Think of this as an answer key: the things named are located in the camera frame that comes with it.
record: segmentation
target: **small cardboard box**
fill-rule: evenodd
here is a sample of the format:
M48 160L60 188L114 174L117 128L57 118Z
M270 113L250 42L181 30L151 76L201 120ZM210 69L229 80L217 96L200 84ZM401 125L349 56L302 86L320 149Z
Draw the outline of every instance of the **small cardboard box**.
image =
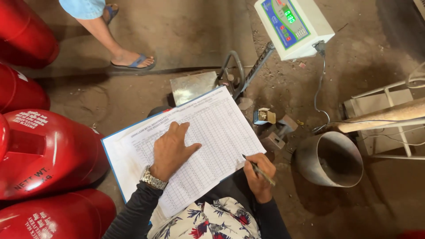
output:
M276 123L276 114L270 112L267 108L261 108L254 111L254 120L255 125L263 125L265 123Z

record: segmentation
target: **hand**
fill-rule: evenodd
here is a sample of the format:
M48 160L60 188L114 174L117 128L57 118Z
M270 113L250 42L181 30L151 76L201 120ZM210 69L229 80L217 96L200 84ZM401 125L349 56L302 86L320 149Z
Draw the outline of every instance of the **hand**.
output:
M189 122L179 125L171 122L168 131L155 141L153 145L154 163L150 174L161 181L168 181L171 176L186 162L193 153L201 148L200 143L189 147L184 145L184 135Z
M260 204L270 202L272 200L272 185L267 182L261 174L254 172L249 161L254 162L269 177L273 178L276 173L276 167L264 154L255 154L247 156L245 161L244 172L247 176L249 188Z

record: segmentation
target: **red gas cylinder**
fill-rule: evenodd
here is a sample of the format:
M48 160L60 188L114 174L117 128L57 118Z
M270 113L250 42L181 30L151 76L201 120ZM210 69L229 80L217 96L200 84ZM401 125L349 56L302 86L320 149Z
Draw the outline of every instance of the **red gas cylinder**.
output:
M49 96L37 82L0 63L0 114L31 108L50 109Z
M100 239L115 215L110 197L95 189L85 189L1 210L0 238Z
M59 54L50 28L23 0L0 0L0 59L43 68Z
M109 168L94 129L37 109L0 118L0 200L88 185Z

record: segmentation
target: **light blue pants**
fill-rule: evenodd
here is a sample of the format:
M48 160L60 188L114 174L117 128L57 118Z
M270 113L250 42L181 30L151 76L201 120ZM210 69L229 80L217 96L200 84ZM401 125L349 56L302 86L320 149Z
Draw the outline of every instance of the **light blue pants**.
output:
M63 9L77 19L88 20L101 17L105 0L59 0Z

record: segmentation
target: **scale display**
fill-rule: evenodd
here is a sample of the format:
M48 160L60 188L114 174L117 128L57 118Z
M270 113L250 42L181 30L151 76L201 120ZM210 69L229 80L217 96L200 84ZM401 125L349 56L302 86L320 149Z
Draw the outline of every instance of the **scale display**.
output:
M290 0L265 0L261 5L285 49L310 35Z

